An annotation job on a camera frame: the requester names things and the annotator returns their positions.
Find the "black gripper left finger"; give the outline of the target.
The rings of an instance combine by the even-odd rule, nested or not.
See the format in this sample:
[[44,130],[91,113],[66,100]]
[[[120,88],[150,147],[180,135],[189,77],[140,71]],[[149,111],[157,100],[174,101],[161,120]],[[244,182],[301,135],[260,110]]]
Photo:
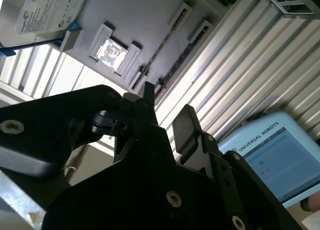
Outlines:
[[155,88],[142,96],[98,85],[0,110],[0,166],[28,177],[59,175],[71,152],[114,136],[114,164],[147,169],[156,185],[171,187],[177,163],[155,114]]

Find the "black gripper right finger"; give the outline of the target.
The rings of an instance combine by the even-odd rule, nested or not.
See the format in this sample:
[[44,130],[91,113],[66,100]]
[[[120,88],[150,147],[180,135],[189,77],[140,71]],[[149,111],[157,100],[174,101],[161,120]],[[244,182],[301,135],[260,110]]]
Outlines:
[[196,228],[299,230],[301,226],[237,152],[222,153],[186,104],[172,123],[180,164],[199,177],[193,192]]

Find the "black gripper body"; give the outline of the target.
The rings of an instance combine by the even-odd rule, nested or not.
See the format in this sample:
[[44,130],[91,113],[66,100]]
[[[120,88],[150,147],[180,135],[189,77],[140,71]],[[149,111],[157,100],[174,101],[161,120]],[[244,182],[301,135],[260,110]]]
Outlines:
[[117,163],[60,194],[44,230],[223,230],[212,183],[177,165],[172,186],[156,185],[144,167]]

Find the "person's hand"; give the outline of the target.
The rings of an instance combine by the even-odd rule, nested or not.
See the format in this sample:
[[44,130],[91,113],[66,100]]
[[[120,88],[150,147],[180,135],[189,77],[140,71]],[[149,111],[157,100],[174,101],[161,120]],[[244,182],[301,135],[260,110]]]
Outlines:
[[315,213],[320,210],[320,193],[314,193],[300,201],[300,207],[305,212]]

